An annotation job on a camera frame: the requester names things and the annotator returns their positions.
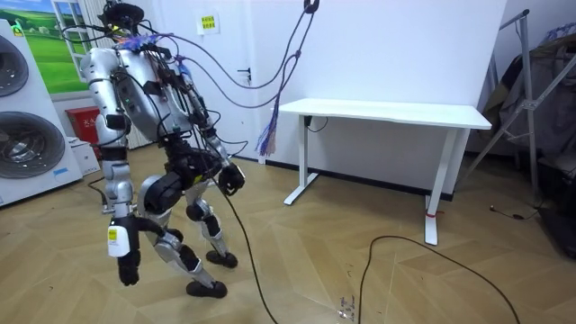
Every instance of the herringbone floor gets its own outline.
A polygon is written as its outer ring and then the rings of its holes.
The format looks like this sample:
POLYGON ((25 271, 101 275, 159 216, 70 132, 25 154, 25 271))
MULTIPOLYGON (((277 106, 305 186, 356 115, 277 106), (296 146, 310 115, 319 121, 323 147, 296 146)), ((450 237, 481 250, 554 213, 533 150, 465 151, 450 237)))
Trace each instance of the herringbone floor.
MULTIPOLYGON (((164 158, 154 147, 132 151, 130 160, 137 184, 162 173, 164 158)), ((281 323, 356 322, 371 239, 423 240, 422 197, 321 177, 287 207, 295 172, 238 163, 247 185, 232 201, 281 323)), ((523 222, 488 211, 495 204, 504 212, 532 212, 523 201, 528 185, 501 170, 487 162, 454 202, 441 203, 436 249, 490 278, 524 324, 576 323, 576 265, 554 250, 537 218, 523 222)), ((206 198, 240 260, 235 270, 206 264, 229 287, 223 300, 187 296, 190 279, 159 260, 144 238, 140 282, 123 287, 106 255, 108 219, 86 181, 0 210, 0 323, 270 323, 239 225, 215 189, 206 198)), ((208 247, 184 209, 184 202, 175 207, 172 224, 203 255, 208 247)), ((485 282, 421 247, 390 240, 374 250, 363 322, 511 324, 513 318, 485 282)))

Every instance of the landscape picture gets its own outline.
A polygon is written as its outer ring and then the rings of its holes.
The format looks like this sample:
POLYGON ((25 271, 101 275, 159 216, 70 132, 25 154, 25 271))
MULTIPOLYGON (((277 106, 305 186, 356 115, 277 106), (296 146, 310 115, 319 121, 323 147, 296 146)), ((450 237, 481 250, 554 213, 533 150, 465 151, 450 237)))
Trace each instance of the landscape picture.
MULTIPOLYGON (((74 24, 68 4, 58 5, 65 25, 74 24)), ((18 22, 22 26, 50 94, 87 90, 87 85, 79 80, 67 44, 62 39, 50 0, 0 0, 0 19, 18 22)), ((80 36, 71 32, 69 38, 79 40, 80 36)), ((86 53, 79 43, 74 44, 74 50, 79 54, 86 53)))

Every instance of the cable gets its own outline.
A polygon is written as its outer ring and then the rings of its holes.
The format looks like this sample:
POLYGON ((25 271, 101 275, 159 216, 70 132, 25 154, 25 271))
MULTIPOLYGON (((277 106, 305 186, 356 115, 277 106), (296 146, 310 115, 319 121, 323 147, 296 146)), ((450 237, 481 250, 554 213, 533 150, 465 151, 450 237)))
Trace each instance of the cable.
POLYGON ((124 135, 126 135, 126 130, 124 130, 124 131, 122 132, 122 134, 121 134, 119 137, 115 138, 115 139, 109 140, 109 141, 107 141, 107 142, 105 142, 105 143, 90 144, 90 147, 91 147, 91 148, 101 148, 102 146, 105 146, 105 145, 114 143, 116 140, 119 140, 119 139, 121 139, 122 137, 124 137, 124 135))
POLYGON ((427 249, 428 251, 443 257, 444 259, 470 271, 471 273, 479 276, 484 282, 486 282, 487 284, 489 284, 492 288, 494 288, 494 290, 496 290, 496 292, 499 293, 499 295, 502 297, 502 299, 504 299, 504 302, 506 302, 506 304, 508 305, 508 307, 510 308, 510 310, 512 311, 512 314, 514 315, 514 320, 516 321, 517 324, 521 324, 520 323, 520 318, 518 317, 518 314, 516 313, 516 309, 514 309, 514 306, 512 306, 512 303, 510 302, 510 300, 508 299, 508 297, 506 297, 506 295, 504 294, 504 292, 502 292, 502 290, 500 290, 500 288, 498 288, 496 286, 496 284, 492 283, 490 280, 488 280, 485 276, 479 274, 478 272, 472 270, 471 268, 469 268, 466 265, 461 264, 458 261, 453 260, 452 258, 443 255, 440 252, 435 251, 433 248, 427 247, 422 243, 419 243, 411 238, 404 238, 401 236, 395 236, 395 235, 383 235, 380 236, 378 238, 375 238, 372 240, 372 242, 370 243, 370 252, 368 254, 368 262, 366 264, 366 268, 364 269, 364 273, 362 274, 362 280, 360 281, 360 301, 358 303, 358 324, 362 324, 362 290, 364 289, 364 281, 366 278, 366 273, 368 272, 368 268, 370 267, 370 263, 372 262, 372 252, 373 252, 373 247, 374 247, 374 243, 380 239, 403 239, 403 240, 407 240, 408 242, 412 242, 416 245, 419 245, 425 249, 427 249))
POLYGON ((234 145, 234 144, 244 144, 244 146, 242 146, 242 148, 241 148, 238 152, 236 152, 236 153, 234 153, 234 154, 230 154, 231 157, 235 157, 236 155, 242 153, 242 151, 246 148, 246 146, 248 146, 248 141, 247 141, 247 140, 242 140, 242 141, 240 141, 240 142, 230 142, 230 141, 226 141, 226 140, 224 140, 224 139, 221 139, 220 136, 218 136, 218 135, 216 135, 216 138, 218 138, 218 140, 220 140, 222 143, 226 143, 226 144, 231 144, 231 145, 234 145))
MULTIPOLYGON (((193 130, 193 135, 194 135, 194 139, 196 141, 196 145, 198 145, 198 149, 200 148, 200 141, 198 140, 198 137, 196 136, 196 130, 193 130)), ((206 142, 208 142, 208 140, 206 140, 204 142, 204 149, 208 150, 208 148, 206 147, 206 142)), ((204 163, 204 167, 206 167, 206 169, 208 169, 208 164, 206 163, 206 160, 204 159, 204 156, 201 155, 202 157, 202 162, 204 163)), ((272 312, 270 311, 270 309, 268 308, 268 304, 266 303, 266 298, 264 297, 264 293, 262 292, 262 287, 260 286, 260 280, 258 278, 258 273, 256 270, 256 265, 254 263, 254 256, 252 254, 252 247, 250 246, 250 240, 248 239, 248 234, 246 233, 246 229, 244 228, 244 223, 242 223, 242 220, 240 219, 240 217, 238 216, 238 212, 236 211, 236 208, 234 207, 234 204, 230 201, 230 198, 226 195, 226 193, 224 193, 224 191, 222 190, 222 188, 218 185, 218 182, 216 182, 216 179, 214 179, 214 177, 211 177, 211 180, 216 184, 216 186, 218 187, 218 190, 220 190, 220 193, 224 196, 224 198, 226 199, 226 202, 228 202, 228 205, 230 206, 230 208, 232 209, 232 212, 234 213, 234 216, 236 217, 236 220, 238 221, 238 225, 240 225, 240 228, 242 229, 242 233, 244 233, 244 239, 246 240, 246 246, 248 249, 248 253, 250 255, 250 264, 252 265, 252 270, 254 271, 254 278, 256 280, 256 287, 258 289, 258 294, 260 295, 260 300, 262 301, 262 304, 264 305, 264 308, 266 310, 266 312, 268 313, 268 316, 270 317, 270 320, 272 320, 272 322, 274 324, 278 324, 278 321, 276 320, 276 318, 274 317, 274 315, 272 315, 272 312)))
POLYGON ((284 63, 285 63, 285 61, 286 61, 286 57, 288 56, 288 51, 290 50, 290 45, 292 44, 294 35, 295 35, 296 32, 298 31, 298 28, 300 27, 300 24, 301 24, 301 22, 302 22, 302 18, 304 17, 305 14, 306 14, 306 11, 302 11, 302 14, 300 15, 300 18, 298 19, 298 22, 296 23, 296 26, 295 26, 294 29, 292 30, 292 34, 290 35, 290 39, 288 40, 288 44, 286 45, 286 50, 284 51, 284 55, 283 55, 283 58, 282 58, 282 63, 281 63, 280 66, 278 67, 278 70, 276 71, 276 73, 274 74, 274 76, 273 76, 269 81, 265 82, 265 83, 262 84, 262 85, 258 85, 258 86, 242 85, 242 84, 240 84, 239 82, 237 82, 237 81, 230 75, 230 73, 228 73, 228 71, 226 71, 226 69, 224 68, 224 66, 223 66, 208 50, 206 50, 205 48, 203 48, 201 45, 197 44, 196 42, 191 41, 191 40, 186 40, 186 39, 184 39, 184 38, 182 38, 182 37, 180 37, 180 36, 175 36, 175 35, 173 35, 173 36, 166 36, 166 37, 167 37, 167 38, 175 37, 175 38, 178 38, 178 39, 181 40, 181 41, 185 41, 185 42, 188 42, 188 43, 194 45, 196 48, 198 48, 199 50, 201 50, 202 52, 204 52, 204 54, 206 54, 212 61, 214 61, 214 63, 216 63, 216 65, 218 66, 218 68, 220 68, 220 70, 222 70, 222 72, 224 72, 224 74, 226 75, 226 77, 228 77, 228 79, 229 79, 230 81, 232 81, 236 86, 242 87, 242 88, 244 88, 244 89, 253 89, 253 90, 256 90, 256 89, 261 89, 261 88, 263 88, 263 87, 265 87, 265 86, 270 85, 270 84, 273 83, 273 82, 278 78, 278 76, 280 75, 280 72, 282 71, 282 67, 284 66, 284 63))
MULTIPOLYGON (((288 62, 292 59, 295 58, 296 55, 292 54, 287 60, 286 63, 284 64, 284 66, 286 67, 286 65, 288 64, 288 62)), ((196 60, 192 59, 192 58, 185 58, 185 60, 189 60, 191 62, 193 62, 196 66, 198 66, 198 68, 200 68, 202 70, 202 72, 204 72, 206 74, 206 76, 208 76, 208 78, 214 83, 214 85, 218 88, 218 90, 220 91, 220 93, 224 96, 224 98, 226 98, 228 101, 230 101, 231 103, 235 104, 238 107, 241 108, 246 108, 246 109, 256 109, 256 108, 261 108, 266 106, 267 104, 270 104, 272 101, 274 101, 276 99, 276 97, 278 96, 278 93, 276 93, 272 98, 270 98, 270 100, 266 101, 265 103, 261 103, 261 104, 257 104, 257 105, 245 105, 242 103, 237 103, 236 101, 234 101, 233 99, 231 99, 228 94, 226 94, 226 92, 224 92, 224 90, 222 89, 222 87, 218 84, 218 81, 216 81, 216 79, 214 79, 214 77, 210 74, 210 72, 208 72, 208 70, 206 70, 206 68, 204 68, 200 63, 198 63, 196 60)), ((295 66, 292 67, 292 71, 290 72, 290 75, 288 76, 288 79, 283 83, 282 86, 282 90, 284 90, 285 86, 288 84, 288 81, 290 80, 290 77, 292 76, 292 73, 295 69, 295 66)))
POLYGON ((206 109, 206 112, 208 113, 216 113, 218 115, 218 119, 212 124, 212 127, 216 126, 216 124, 222 119, 222 114, 210 109, 206 109))
POLYGON ((103 36, 98 36, 98 37, 94 37, 92 39, 88 39, 88 40, 71 40, 70 38, 66 37, 65 31, 72 29, 72 28, 85 28, 85 29, 93 29, 97 32, 103 32, 102 28, 100 26, 95 26, 95 25, 86 25, 86 24, 79 24, 79 25, 69 25, 66 28, 64 28, 62 31, 60 31, 60 33, 62 34, 62 38, 65 39, 66 41, 70 41, 70 42, 74 42, 74 43, 85 43, 85 42, 89 42, 89 41, 98 41, 101 39, 105 39, 107 37, 110 37, 112 34, 114 34, 114 31, 110 31, 110 32, 105 32, 103 36))
MULTIPOLYGON (((300 21, 302 20, 303 15, 301 16, 301 19, 299 20, 297 27, 300 25, 300 21)), ((306 41, 306 38, 308 36, 308 32, 310 31, 310 27, 312 25, 312 21, 314 20, 314 14, 311 15, 310 20, 308 22, 308 26, 306 27, 306 31, 304 32, 304 35, 302 36, 301 39, 301 43, 299 48, 296 50, 296 52, 294 54, 292 54, 291 56, 289 56, 288 58, 283 58, 283 65, 280 66, 280 69, 278 71, 277 74, 280 73, 280 70, 283 71, 283 73, 285 73, 286 67, 288 66, 288 63, 290 62, 291 59, 296 59, 294 65, 292 66, 292 69, 290 71, 290 73, 288 74, 288 77, 283 80, 283 82, 280 85, 280 89, 279 91, 272 97, 270 98, 270 100, 266 101, 265 103, 261 103, 261 104, 257 104, 257 105, 245 105, 245 104, 241 104, 241 103, 237 103, 235 102, 233 99, 231 99, 225 92, 224 90, 221 88, 221 86, 218 84, 218 82, 216 81, 216 79, 214 79, 214 77, 210 74, 210 72, 208 72, 208 70, 206 70, 206 68, 204 68, 200 63, 198 63, 196 60, 194 60, 193 58, 182 58, 182 60, 189 60, 191 62, 193 62, 196 66, 198 66, 198 68, 200 68, 202 70, 202 72, 204 72, 206 74, 206 76, 208 76, 208 78, 216 85, 216 87, 218 88, 218 90, 220 91, 220 93, 231 103, 235 104, 238 107, 241 108, 247 108, 247 109, 256 109, 256 108, 261 108, 266 106, 267 104, 270 104, 272 101, 274 101, 275 99, 278 99, 280 97, 281 92, 284 90, 284 88, 287 86, 288 82, 290 81, 290 78, 292 77, 292 74, 294 72, 294 70, 296 69, 296 66, 298 64, 298 60, 300 58, 300 55, 302 54, 302 47, 304 45, 304 42, 306 41)), ((289 40, 289 42, 292 42, 293 39, 293 35, 295 34, 296 29, 293 31, 292 36, 289 40)), ((210 54, 206 49, 202 48, 200 45, 196 44, 195 42, 191 41, 191 40, 187 40, 183 37, 174 35, 174 34, 160 34, 162 36, 164 36, 164 38, 176 38, 180 41, 185 41, 187 43, 190 43, 196 47, 198 47, 199 49, 201 49, 202 51, 204 51, 204 53, 206 53, 206 55, 208 55, 211 59, 213 59, 217 65, 224 70, 223 66, 216 60, 216 58, 210 54)), ((248 88, 248 89, 259 89, 261 87, 267 86, 270 83, 272 83, 276 78, 277 78, 277 74, 276 76, 274 76, 274 78, 269 81, 268 83, 264 84, 264 85, 260 85, 260 86, 255 86, 255 87, 245 87, 244 85, 239 85, 242 86, 244 88, 248 88)))
POLYGON ((90 189, 97 191, 100 194, 100 197, 102 198, 102 206, 105 206, 106 204, 108 204, 108 200, 106 199, 106 195, 102 192, 102 190, 96 188, 94 186, 94 184, 101 182, 102 180, 104 180, 104 177, 101 177, 97 180, 94 180, 93 182, 88 184, 88 187, 90 187, 90 189))
MULTIPOLYGON (((196 140, 196 145, 198 145, 198 148, 200 147, 200 141, 198 140, 198 137, 196 136, 196 132, 194 130, 193 132, 194 138, 196 140)), ((202 162, 204 163, 205 167, 208 168, 208 165, 206 164, 206 161, 204 160, 203 156, 202 156, 202 162)), ((211 177, 211 180, 217 184, 216 180, 214 179, 214 177, 211 177)), ((260 300, 262 301, 262 304, 264 305, 264 308, 266 310, 266 313, 268 314, 268 316, 270 317, 270 320, 272 320, 272 322, 274 324, 278 324, 278 321, 276 320, 276 318, 274 317, 274 315, 272 314, 272 312, 270 311, 270 309, 268 308, 268 305, 266 303, 266 298, 264 297, 264 294, 262 293, 262 287, 260 286, 260 280, 258 278, 258 273, 257 273, 257 268, 254 262, 254 255, 252 253, 252 247, 250 245, 250 240, 248 238, 248 234, 246 232, 246 229, 244 227, 244 223, 242 222, 242 220, 240 219, 238 212, 236 211, 236 207, 234 207, 234 204, 232 203, 232 201, 230 200, 230 198, 222 191, 222 189, 220 188, 219 185, 216 185, 218 187, 218 189, 220 190, 220 192, 222 193, 222 195, 224 196, 224 199, 226 199, 226 202, 228 203, 229 207, 232 209, 232 212, 234 213, 234 217, 236 217, 236 220, 238 221, 238 225, 240 226, 240 228, 242 229, 242 233, 244 234, 244 239, 246 241, 246 245, 247 245, 247 250, 248 250, 248 254, 250 256, 250 264, 252 265, 252 271, 254 271, 254 278, 256 280, 256 288, 258 289, 258 294, 260 295, 260 300)), ((489 284, 492 288, 494 288, 494 290, 496 290, 496 292, 498 292, 498 294, 502 297, 502 299, 504 299, 504 302, 506 302, 506 304, 508 305, 508 307, 510 308, 510 310, 512 311, 512 314, 514 315, 514 319, 516 321, 517 324, 521 324, 520 322, 520 318, 518 317, 518 314, 516 312, 516 309, 514 308, 514 306, 512 305, 512 303, 510 302, 509 298, 504 294, 504 292, 502 292, 502 290, 500 288, 498 288, 498 286, 496 286, 496 284, 494 284, 493 282, 491 282, 489 279, 487 279, 485 276, 483 276, 482 274, 479 274, 478 272, 472 270, 470 267, 463 265, 462 263, 453 260, 452 258, 443 255, 440 252, 435 251, 434 249, 425 246, 422 243, 419 243, 411 238, 404 238, 404 237, 400 237, 400 236, 394 236, 394 235, 384 235, 384 236, 380 236, 377 237, 375 239, 372 240, 372 242, 370 243, 370 251, 369 251, 369 255, 368 255, 368 262, 366 263, 366 268, 364 269, 364 273, 362 274, 362 280, 360 281, 360 300, 358 303, 358 324, 362 324, 362 296, 363 296, 363 290, 364 290, 364 283, 365 283, 365 278, 366 278, 366 273, 368 272, 368 268, 370 267, 370 264, 372 262, 372 254, 373 254, 373 250, 374 250, 374 243, 380 239, 403 239, 403 240, 407 240, 409 242, 412 242, 416 245, 419 245, 431 252, 433 252, 434 254, 441 256, 442 258, 470 271, 471 273, 473 273, 474 275, 477 275, 478 277, 480 277, 484 282, 486 282, 487 284, 489 284)))
POLYGON ((155 31, 154 29, 152 29, 152 22, 148 19, 142 19, 141 21, 138 22, 138 26, 140 27, 144 27, 144 29, 153 32, 153 33, 158 33, 157 31, 155 31))
POLYGON ((329 118, 326 117, 326 122, 324 122, 324 126, 322 126, 319 130, 311 130, 311 129, 310 129, 310 126, 306 126, 306 128, 308 129, 308 131, 311 131, 311 132, 319 132, 319 131, 322 131, 322 130, 324 130, 324 129, 326 128, 326 126, 328 125, 328 120, 329 120, 329 118))
MULTIPOLYGON (((563 171, 563 172, 565 173, 564 179, 567 178, 568 180, 573 181, 573 179, 572 179, 571 177, 573 176, 574 171, 576 171, 576 166, 575 166, 572 170, 570 170, 570 171, 569 171, 569 170, 561 170, 561 171, 563 171)), ((562 186, 562 184, 563 184, 563 183, 560 182, 560 183, 553 189, 553 191, 556 191, 556 190, 560 189, 560 187, 562 186)), ((506 217, 511 218, 511 219, 513 219, 513 220, 517 220, 517 221, 528 221, 528 220, 531 220, 532 218, 534 218, 534 217, 540 212, 540 209, 542 208, 542 206, 544 206, 545 202, 546 202, 546 199, 545 199, 545 198, 542 198, 542 201, 540 202, 540 204, 538 205, 538 207, 535 207, 535 208, 534 208, 535 211, 534 211, 530 216, 527 216, 527 217, 524 217, 524 216, 522 216, 522 215, 520 215, 520 214, 517 214, 517 213, 512 214, 512 215, 506 214, 505 212, 502 212, 502 211, 497 210, 497 209, 494 207, 494 205, 491 205, 491 206, 490 206, 490 211, 491 211, 491 212, 496 212, 496 213, 498 213, 498 214, 500 214, 500 215, 506 216, 506 217)))

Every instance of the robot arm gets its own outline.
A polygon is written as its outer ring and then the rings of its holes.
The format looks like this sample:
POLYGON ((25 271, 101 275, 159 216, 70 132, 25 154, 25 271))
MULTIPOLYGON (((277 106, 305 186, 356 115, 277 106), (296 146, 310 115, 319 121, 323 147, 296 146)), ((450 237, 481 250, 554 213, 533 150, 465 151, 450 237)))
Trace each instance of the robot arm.
POLYGON ((126 134, 130 120, 116 100, 113 73, 118 59, 113 49, 92 49, 81 62, 92 97, 100 108, 96 117, 96 132, 102 152, 102 170, 106 182, 104 192, 112 213, 108 228, 108 251, 117 257, 119 276, 125 285, 139 280, 139 224, 131 210, 132 181, 127 160, 126 134))
POLYGON ((222 171, 218 178, 218 186, 227 195, 235 194, 245 183, 245 176, 242 170, 235 165, 220 139, 216 135, 214 123, 208 114, 203 98, 198 94, 194 82, 188 74, 183 73, 184 81, 188 87, 188 99, 192 103, 192 122, 198 126, 202 137, 207 142, 208 149, 220 156, 222 171))

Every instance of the white desk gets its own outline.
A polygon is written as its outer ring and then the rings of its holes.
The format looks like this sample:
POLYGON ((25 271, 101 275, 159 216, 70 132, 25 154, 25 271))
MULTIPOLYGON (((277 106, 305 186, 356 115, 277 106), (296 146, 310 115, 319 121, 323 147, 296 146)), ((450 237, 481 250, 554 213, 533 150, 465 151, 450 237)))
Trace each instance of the white desk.
POLYGON ((491 124, 472 106, 431 103, 386 103, 351 100, 302 99, 280 106, 281 113, 299 115, 298 137, 300 154, 300 185, 284 203, 293 204, 318 174, 308 174, 308 130, 305 116, 323 116, 398 122, 413 125, 437 126, 446 129, 446 138, 432 194, 426 196, 425 241, 438 244, 436 213, 440 194, 446 178, 446 170, 452 155, 458 129, 489 130, 491 124))

